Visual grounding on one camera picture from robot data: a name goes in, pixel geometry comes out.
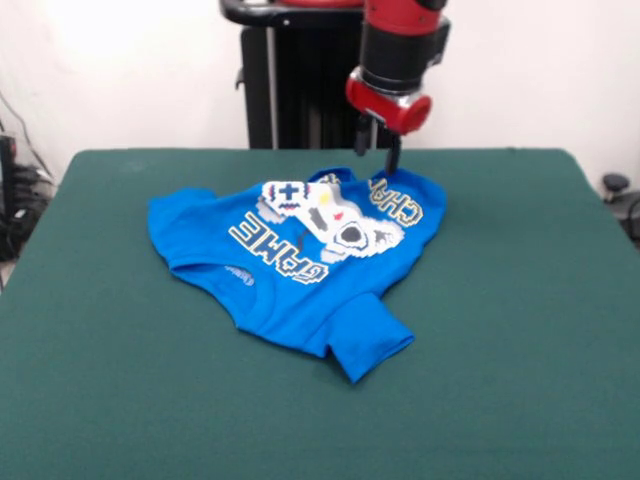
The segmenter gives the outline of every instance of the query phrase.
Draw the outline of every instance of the blue t-shirt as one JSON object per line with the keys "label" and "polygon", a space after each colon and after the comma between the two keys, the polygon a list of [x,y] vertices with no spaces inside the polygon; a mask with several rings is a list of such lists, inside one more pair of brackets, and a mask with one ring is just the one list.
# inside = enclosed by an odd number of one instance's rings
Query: blue t-shirt
{"label": "blue t-shirt", "polygon": [[238,329],[319,357],[352,382],[413,341],[380,301],[435,235],[444,191],[406,170],[357,180],[337,168],[217,198],[153,199],[151,240],[171,272],[203,288]]}

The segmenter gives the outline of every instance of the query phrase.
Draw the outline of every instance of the green felt surface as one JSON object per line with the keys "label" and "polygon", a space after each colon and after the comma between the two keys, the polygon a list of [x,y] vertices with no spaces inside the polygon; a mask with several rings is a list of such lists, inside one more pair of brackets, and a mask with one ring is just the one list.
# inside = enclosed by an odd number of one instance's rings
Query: green felt surface
{"label": "green felt surface", "polygon": [[448,192],[385,302],[416,334],[356,386],[172,278],[146,202],[382,155],[73,162],[0,298],[0,478],[640,478],[640,259],[561,151],[406,152]]}

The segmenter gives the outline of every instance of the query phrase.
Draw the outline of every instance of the black cylinder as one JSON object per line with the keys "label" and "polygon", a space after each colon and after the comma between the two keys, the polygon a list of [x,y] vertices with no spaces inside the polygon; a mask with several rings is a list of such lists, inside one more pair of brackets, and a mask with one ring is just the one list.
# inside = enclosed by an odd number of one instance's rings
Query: black cylinder
{"label": "black cylinder", "polygon": [[365,23],[360,50],[362,79],[391,93],[418,90],[433,50],[432,34],[398,35]]}

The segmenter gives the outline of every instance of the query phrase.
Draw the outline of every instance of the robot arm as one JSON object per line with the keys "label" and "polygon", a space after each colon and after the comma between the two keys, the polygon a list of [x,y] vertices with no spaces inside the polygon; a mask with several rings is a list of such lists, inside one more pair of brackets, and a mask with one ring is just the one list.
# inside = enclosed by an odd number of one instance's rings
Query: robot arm
{"label": "robot arm", "polygon": [[371,119],[393,135],[387,173],[400,157],[400,138],[418,130],[431,110],[422,76],[439,63],[450,24],[446,0],[366,0],[360,65],[347,80],[347,98],[361,113],[356,151],[366,152]]}

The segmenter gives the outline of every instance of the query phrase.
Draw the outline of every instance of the white wall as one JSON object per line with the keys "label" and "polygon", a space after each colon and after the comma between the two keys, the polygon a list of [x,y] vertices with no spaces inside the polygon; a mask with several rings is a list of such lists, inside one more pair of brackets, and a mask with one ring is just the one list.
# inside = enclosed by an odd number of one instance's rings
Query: white wall
{"label": "white wall", "polygon": [[[564,147],[640,185],[640,3],[605,3],[451,0],[407,144]],[[0,0],[0,87],[58,176],[85,148],[245,147],[238,34],[217,0]]]}

